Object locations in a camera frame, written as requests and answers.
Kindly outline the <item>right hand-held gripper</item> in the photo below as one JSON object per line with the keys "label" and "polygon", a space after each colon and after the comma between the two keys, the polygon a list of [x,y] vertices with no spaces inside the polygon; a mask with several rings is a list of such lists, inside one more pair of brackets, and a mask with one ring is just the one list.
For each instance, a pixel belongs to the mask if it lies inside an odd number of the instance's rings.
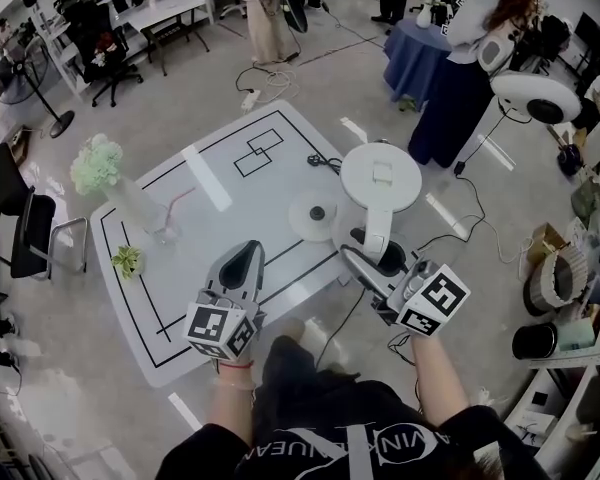
{"label": "right hand-held gripper", "polygon": [[[347,245],[340,248],[340,254],[352,276],[380,297],[375,307],[380,318],[411,334],[436,335],[471,295],[448,265],[420,260],[417,251],[406,251],[393,240],[378,266]],[[405,275],[398,281],[399,274]]]}

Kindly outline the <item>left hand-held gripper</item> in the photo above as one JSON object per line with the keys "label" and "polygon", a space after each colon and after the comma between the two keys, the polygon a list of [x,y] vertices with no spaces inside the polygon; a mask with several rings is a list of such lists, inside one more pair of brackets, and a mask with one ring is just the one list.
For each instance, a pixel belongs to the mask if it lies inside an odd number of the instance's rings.
{"label": "left hand-held gripper", "polygon": [[232,299],[258,297],[264,266],[264,247],[257,240],[235,245],[212,264],[207,290],[189,304],[185,317],[183,338],[192,348],[215,360],[239,360],[244,355],[266,314],[257,302]]}

